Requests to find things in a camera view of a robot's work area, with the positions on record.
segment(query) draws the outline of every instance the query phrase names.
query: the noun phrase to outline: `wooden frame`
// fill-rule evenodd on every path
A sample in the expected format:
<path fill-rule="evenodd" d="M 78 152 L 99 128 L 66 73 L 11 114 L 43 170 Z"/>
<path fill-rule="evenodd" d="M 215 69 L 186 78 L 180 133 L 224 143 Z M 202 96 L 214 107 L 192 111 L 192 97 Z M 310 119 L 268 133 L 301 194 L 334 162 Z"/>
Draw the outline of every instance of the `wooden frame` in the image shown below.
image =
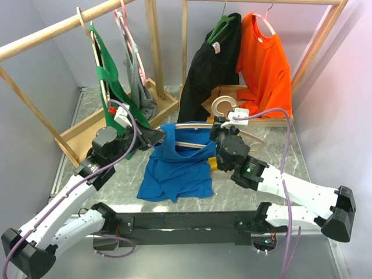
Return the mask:
<path fill-rule="evenodd" d="M 225 2 L 225 0 L 182 0 L 182 84 L 185 84 L 187 75 L 187 2 L 188 1 L 213 1 L 213 2 Z M 228 2 L 256 2 L 256 3 L 272 3 L 272 0 L 227 0 Z M 334 27 L 337 19 L 341 15 L 341 12 L 345 8 L 348 0 L 276 0 L 276 4 L 289 3 L 289 4 L 314 4 L 314 5 L 332 5 L 328 12 L 327 17 L 322 23 L 319 31 L 317 32 L 314 41 L 312 42 L 309 50 L 303 58 L 297 72 L 292 79 L 292 94 L 298 89 L 301 81 L 303 80 L 306 72 L 310 65 L 314 61 L 316 55 L 319 53 L 321 46 L 326 40 L 327 36 Z M 245 89 L 246 86 L 234 86 L 234 85 L 222 85 L 221 94 L 235 97 L 237 89 Z M 250 125 L 257 126 L 268 126 L 268 127 L 285 127 L 287 121 L 285 118 L 276 119 L 256 119 L 249 122 Z"/>
<path fill-rule="evenodd" d="M 133 1 L 134 0 L 124 0 L 124 3 L 128 4 Z M 148 21 L 153 68 L 156 80 L 156 83 L 154 83 L 153 80 L 148 79 L 147 87 L 149 88 L 152 95 L 154 95 L 154 97 L 156 98 L 159 109 L 158 115 L 150 120 L 150 124 L 155 126 L 169 114 L 178 109 L 178 101 L 164 91 L 156 0 L 144 1 L 146 4 L 146 17 Z M 120 0 L 109 0 L 81 13 L 81 18 L 83 22 L 86 23 L 106 13 L 112 12 L 119 7 L 121 7 Z M 24 38 L 11 42 L 10 44 L 4 45 L 0 47 L 0 62 L 17 54 L 20 54 L 52 38 L 55 38 L 76 27 L 81 27 L 78 15 L 74 15 L 68 19 L 62 20 L 61 22 L 53 24 Z M 27 97 L 23 90 L 12 80 L 12 78 L 7 74 L 6 71 L 4 71 L 2 67 L 0 67 L 0 77 L 2 77 L 2 79 L 8 84 L 8 86 L 10 86 L 14 93 L 31 109 L 31 111 L 40 119 L 44 126 L 52 133 L 52 135 L 55 137 L 56 142 L 66 154 L 66 156 L 71 160 L 71 162 L 75 166 L 78 166 L 88 150 L 85 146 L 85 142 L 90 145 L 90 137 L 93 139 L 97 128 L 101 128 L 105 124 L 103 110 L 94 113 L 87 119 L 83 120 L 82 122 L 78 123 L 77 125 L 60 135 L 55 130 L 53 125 L 36 108 L 36 106 L 31 102 L 31 100 Z"/>

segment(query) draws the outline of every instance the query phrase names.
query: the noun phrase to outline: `marble table surface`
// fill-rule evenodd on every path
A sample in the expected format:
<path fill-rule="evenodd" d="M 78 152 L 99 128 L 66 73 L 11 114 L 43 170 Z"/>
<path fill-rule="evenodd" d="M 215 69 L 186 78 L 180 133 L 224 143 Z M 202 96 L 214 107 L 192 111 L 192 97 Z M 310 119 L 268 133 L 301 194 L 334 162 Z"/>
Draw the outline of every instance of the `marble table surface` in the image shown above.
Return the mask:
<path fill-rule="evenodd" d="M 166 87 L 166 90 L 179 96 L 179 87 Z M 85 119 L 101 107 L 99 88 L 83 88 L 82 100 L 78 109 L 76 123 Z M 170 115 L 162 124 L 176 122 L 177 112 Z M 248 126 L 247 131 L 257 135 L 266 142 L 266 147 L 252 156 L 264 160 L 275 167 L 280 166 L 283 156 L 287 128 Z M 97 202 L 104 202 L 117 212 L 195 212 L 195 211 L 232 211 L 256 210 L 261 202 L 272 202 L 285 205 L 285 200 L 272 194 L 243 189 L 230 180 L 232 172 L 214 170 L 211 173 L 214 195 L 208 198 L 179 198 L 176 203 L 170 200 L 148 202 L 137 199 L 137 192 L 142 183 L 146 164 L 153 149 L 136 152 L 130 160 L 124 160 L 115 167 L 116 173 L 105 186 L 86 201 L 82 207 L 90 208 Z M 65 158 L 65 166 L 61 172 L 59 189 L 62 189 L 74 172 L 73 165 Z M 285 172 L 309 181 L 305 161 L 292 128 L 290 147 Z"/>

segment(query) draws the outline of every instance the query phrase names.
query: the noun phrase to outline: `wooden pole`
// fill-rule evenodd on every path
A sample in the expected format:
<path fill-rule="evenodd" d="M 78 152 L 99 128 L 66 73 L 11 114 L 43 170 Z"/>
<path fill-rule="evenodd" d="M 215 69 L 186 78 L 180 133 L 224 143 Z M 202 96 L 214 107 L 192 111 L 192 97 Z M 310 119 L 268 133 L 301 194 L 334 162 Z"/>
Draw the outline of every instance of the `wooden pole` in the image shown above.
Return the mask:
<path fill-rule="evenodd" d="M 0 77 L 7 83 L 7 85 L 17 94 L 17 96 L 28 106 L 31 111 L 40 119 L 44 126 L 53 134 L 53 136 L 60 142 L 62 147 L 71 154 L 72 158 L 78 161 L 78 156 L 76 153 L 69 147 L 67 142 L 59 135 L 59 133 L 54 129 L 51 123 L 45 118 L 44 115 L 36 108 L 36 106 L 31 102 L 27 95 L 22 91 L 21 88 L 12 80 L 12 78 L 7 74 L 7 72 L 0 67 Z"/>
<path fill-rule="evenodd" d="M 297 90 L 301 81 L 303 80 L 306 72 L 308 71 L 310 65 L 314 62 L 316 55 L 319 53 L 321 46 L 324 44 L 327 36 L 334 27 L 336 21 L 338 20 L 341 12 L 345 8 L 348 0 L 342 0 L 339 5 L 334 5 L 331 7 L 328 15 L 324 19 L 324 22 L 320 26 L 318 33 L 316 34 L 314 41 L 312 42 L 309 50 L 307 51 L 305 57 L 303 58 L 295 76 L 292 80 L 292 95 Z"/>
<path fill-rule="evenodd" d="M 134 0 L 124 0 L 124 3 L 128 4 L 133 1 Z M 120 0 L 109 0 L 86 10 L 81 14 L 81 17 L 84 22 L 89 22 L 90 20 L 94 20 L 97 17 L 109 13 L 119 7 L 121 7 Z M 0 62 L 79 26 L 81 26 L 79 16 L 75 15 L 17 41 L 11 42 L 10 44 L 4 45 L 0 48 Z"/>
<path fill-rule="evenodd" d="M 187 1 L 182 0 L 182 85 L 187 75 Z"/>
<path fill-rule="evenodd" d="M 145 0 L 147 24 L 151 41 L 152 63 L 155 74 L 156 94 L 162 100 L 164 96 L 162 58 L 160 55 L 159 29 L 158 29 L 158 11 L 156 9 L 156 0 Z"/>
<path fill-rule="evenodd" d="M 225 2 L 225 0 L 189 0 L 189 1 L 208 1 Z M 314 4 L 314 5 L 338 5 L 342 0 L 275 0 L 275 4 Z M 227 0 L 227 2 L 240 3 L 273 3 L 273 0 Z"/>

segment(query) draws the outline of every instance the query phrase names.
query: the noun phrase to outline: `clothing tag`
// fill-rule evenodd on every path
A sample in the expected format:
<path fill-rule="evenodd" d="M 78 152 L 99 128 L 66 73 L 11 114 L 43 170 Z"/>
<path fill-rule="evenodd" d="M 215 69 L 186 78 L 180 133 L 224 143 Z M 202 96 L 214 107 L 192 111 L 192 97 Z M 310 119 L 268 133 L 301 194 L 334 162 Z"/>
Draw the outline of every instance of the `clothing tag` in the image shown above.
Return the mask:
<path fill-rule="evenodd" d="M 214 47 L 214 53 L 215 53 L 215 54 L 221 52 L 221 47 L 220 47 L 219 42 L 214 42 L 214 43 L 212 44 L 212 47 Z"/>

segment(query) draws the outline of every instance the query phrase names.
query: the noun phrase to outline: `white hanger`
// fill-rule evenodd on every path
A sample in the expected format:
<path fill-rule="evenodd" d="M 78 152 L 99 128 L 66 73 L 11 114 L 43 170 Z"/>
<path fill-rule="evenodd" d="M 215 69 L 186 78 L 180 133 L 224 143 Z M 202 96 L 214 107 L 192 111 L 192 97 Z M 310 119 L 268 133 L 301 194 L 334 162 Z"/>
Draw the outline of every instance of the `white hanger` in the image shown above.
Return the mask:
<path fill-rule="evenodd" d="M 271 26 L 271 24 L 267 21 L 267 15 L 269 14 L 269 10 L 274 6 L 274 3 L 275 3 L 275 0 L 273 0 L 273 3 L 271 4 L 271 7 L 268 8 L 267 12 L 266 12 L 266 16 L 263 17 L 262 15 L 259 15 L 258 13 L 253 13 L 252 16 L 256 16 L 256 17 L 259 17 L 260 19 L 262 19 L 262 21 L 266 24 L 266 26 L 269 28 L 270 32 L 272 35 L 275 35 L 276 32 L 275 30 L 273 29 L 273 26 Z"/>

